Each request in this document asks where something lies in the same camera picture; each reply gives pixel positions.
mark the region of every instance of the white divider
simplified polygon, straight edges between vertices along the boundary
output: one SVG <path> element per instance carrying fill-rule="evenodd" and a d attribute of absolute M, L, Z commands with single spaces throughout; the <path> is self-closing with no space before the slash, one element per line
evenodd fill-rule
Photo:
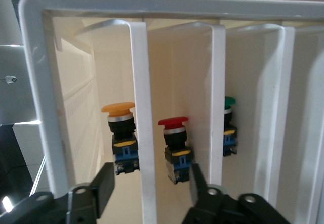
<path fill-rule="evenodd" d="M 295 30 L 274 24 L 230 29 L 225 94 L 236 99 L 237 155 L 223 160 L 233 198 L 256 193 L 276 204 Z"/>
<path fill-rule="evenodd" d="M 122 216 L 125 222 L 157 223 L 146 24 L 108 20 L 85 27 L 76 33 L 76 38 L 90 45 L 94 51 L 100 107 L 134 100 L 136 105 L 140 172 L 121 174 L 115 178 L 116 188 L 109 200 L 103 222 L 118 223 Z M 101 123 L 105 132 L 104 142 L 109 147 L 108 154 L 111 157 L 111 133 L 107 115 L 101 115 Z M 141 189 L 138 189 L 139 177 Z M 137 210 L 140 209 L 138 205 L 141 205 L 141 198 L 143 215 L 139 219 Z"/>
<path fill-rule="evenodd" d="M 158 223 L 181 223 L 189 183 L 170 181 L 161 119 L 187 116 L 187 144 L 209 183 L 220 184 L 224 122 L 225 27 L 189 23 L 148 33 Z"/>
<path fill-rule="evenodd" d="M 315 224 L 324 173 L 324 27 L 296 29 L 277 207 Z"/>

